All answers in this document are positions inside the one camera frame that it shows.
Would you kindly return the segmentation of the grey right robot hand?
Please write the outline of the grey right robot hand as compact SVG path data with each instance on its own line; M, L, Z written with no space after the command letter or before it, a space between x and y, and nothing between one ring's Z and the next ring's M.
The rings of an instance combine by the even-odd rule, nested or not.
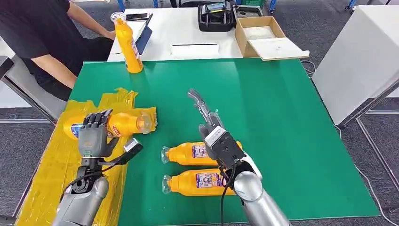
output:
M217 113L217 111L210 111L207 104L203 100L203 98L200 96L200 94L194 90L193 88L190 88L188 91L188 96L193 99L194 101L194 106L198 109L200 114L202 115L205 123L199 125L199 132L202 136L203 139L217 126L223 127L223 124L220 120L220 117Z

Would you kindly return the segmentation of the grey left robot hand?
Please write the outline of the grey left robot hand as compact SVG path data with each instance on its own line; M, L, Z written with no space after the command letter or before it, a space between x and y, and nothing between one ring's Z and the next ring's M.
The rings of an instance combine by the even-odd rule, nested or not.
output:
M103 158L111 156L118 137L108 138L107 123L112 109L89 113L82 122L78 135L78 151L85 158Z

